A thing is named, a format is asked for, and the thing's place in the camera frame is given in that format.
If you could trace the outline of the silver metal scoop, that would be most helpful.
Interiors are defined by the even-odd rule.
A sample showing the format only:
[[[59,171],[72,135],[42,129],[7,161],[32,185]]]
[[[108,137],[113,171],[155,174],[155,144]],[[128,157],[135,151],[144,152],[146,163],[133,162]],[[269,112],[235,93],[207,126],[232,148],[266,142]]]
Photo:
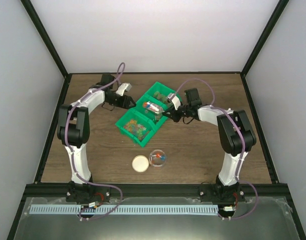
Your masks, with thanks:
[[[165,111],[160,105],[153,103],[151,101],[143,102],[142,107],[147,111],[152,112],[156,115],[160,115]]]

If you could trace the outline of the green bin with popsicle candies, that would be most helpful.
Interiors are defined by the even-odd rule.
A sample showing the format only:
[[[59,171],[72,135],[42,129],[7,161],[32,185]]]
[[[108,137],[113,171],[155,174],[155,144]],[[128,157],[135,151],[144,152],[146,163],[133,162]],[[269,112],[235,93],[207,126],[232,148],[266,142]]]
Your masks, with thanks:
[[[171,106],[171,103],[168,101],[168,95],[174,92],[175,90],[157,81],[145,92],[145,94],[157,100],[159,105],[164,105],[163,108],[167,109]]]

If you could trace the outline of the green bin with star candies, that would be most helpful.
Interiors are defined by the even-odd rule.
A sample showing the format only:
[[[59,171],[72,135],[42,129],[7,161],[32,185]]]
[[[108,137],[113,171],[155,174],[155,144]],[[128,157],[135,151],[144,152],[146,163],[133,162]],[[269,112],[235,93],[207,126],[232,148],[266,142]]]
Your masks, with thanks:
[[[116,123],[122,135],[144,148],[156,133],[155,125],[148,117],[137,110],[128,110]]]

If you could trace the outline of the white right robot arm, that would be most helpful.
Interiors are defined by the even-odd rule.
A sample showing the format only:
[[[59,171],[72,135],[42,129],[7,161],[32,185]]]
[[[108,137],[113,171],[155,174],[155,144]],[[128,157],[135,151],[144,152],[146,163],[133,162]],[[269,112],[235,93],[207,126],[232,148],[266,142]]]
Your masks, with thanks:
[[[224,160],[217,179],[221,185],[215,188],[216,198],[222,202],[233,196],[231,186],[239,181],[245,157],[257,143],[257,138],[245,110],[224,110],[213,105],[202,104],[196,88],[185,90],[187,104],[170,93],[167,96],[170,107],[163,115],[174,122],[188,117],[218,127],[220,144],[224,150]]]

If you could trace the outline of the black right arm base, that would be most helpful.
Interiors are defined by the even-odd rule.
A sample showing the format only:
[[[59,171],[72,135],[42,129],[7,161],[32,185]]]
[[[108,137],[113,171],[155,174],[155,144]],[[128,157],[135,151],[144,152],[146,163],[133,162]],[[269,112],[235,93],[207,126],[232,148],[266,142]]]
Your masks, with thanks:
[[[197,193],[202,202],[226,203],[231,204],[234,201],[244,202],[245,197],[240,192],[242,191],[239,183],[231,186],[223,186],[220,183],[202,182],[198,186]]]

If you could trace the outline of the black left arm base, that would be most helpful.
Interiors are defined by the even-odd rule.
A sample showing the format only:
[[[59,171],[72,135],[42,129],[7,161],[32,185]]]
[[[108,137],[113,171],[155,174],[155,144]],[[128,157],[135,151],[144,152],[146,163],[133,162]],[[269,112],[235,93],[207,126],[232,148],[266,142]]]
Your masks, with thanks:
[[[70,181],[67,184],[67,202],[87,204],[91,202],[108,202],[111,189],[109,187],[78,184]]]

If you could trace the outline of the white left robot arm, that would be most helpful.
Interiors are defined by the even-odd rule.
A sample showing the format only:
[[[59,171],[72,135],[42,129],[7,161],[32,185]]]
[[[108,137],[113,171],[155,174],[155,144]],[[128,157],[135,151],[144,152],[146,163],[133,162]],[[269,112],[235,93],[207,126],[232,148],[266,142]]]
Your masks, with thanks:
[[[90,113],[105,103],[121,109],[136,106],[128,82],[120,77],[104,74],[101,81],[91,86],[85,95],[71,104],[62,104],[58,112],[57,138],[64,145],[71,166],[71,180],[75,184],[88,184],[92,178],[87,160],[87,142],[90,137]]]

